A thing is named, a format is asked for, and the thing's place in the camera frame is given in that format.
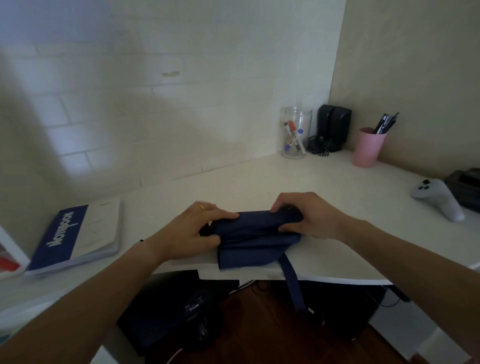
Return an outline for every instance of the bag strap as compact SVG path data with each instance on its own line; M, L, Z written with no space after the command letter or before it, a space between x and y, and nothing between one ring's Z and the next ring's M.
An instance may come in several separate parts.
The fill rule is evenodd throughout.
M288 291L290 292L295 311L306 311L297 274L288 260L287 255L283 253L278 262L282 267L283 275L285 276L285 281L287 282Z

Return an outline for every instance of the blue notebook cover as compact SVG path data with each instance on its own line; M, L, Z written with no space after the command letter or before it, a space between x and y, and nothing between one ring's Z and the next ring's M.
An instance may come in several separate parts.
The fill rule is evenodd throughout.
M27 270L37 270L69 260L88 205L60 211L45 232Z

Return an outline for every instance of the wooden floor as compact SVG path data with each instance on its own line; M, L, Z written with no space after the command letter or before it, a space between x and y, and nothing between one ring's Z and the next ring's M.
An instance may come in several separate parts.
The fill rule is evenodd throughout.
M267 282L231 294L220 304L221 335L198 352L180 352L170 364L191 363L406 363L370 326L354 341L296 314ZM146 363L165 364L175 348L158 346Z

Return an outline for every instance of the hand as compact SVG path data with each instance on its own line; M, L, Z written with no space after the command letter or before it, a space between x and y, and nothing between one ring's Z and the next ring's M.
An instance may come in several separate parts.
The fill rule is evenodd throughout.
M301 211L303 220L282 225L278 228L278 231L299 232L316 239L344 240L343 227L350 217L330 205L316 193L280 194L270 212L277 212L281 207L290 205Z
M197 201L146 239L145 243L158 265L170 259L197 255L220 244L218 235L200 236L199 231L206 223L238 216L237 213L227 212L209 202Z

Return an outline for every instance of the glass jar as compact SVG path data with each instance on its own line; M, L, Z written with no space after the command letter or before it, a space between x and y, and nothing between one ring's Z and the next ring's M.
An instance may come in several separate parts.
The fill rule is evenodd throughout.
M283 112L281 123L284 128L281 154L291 159L303 158L306 154L305 149L312 123L312 109L289 106Z

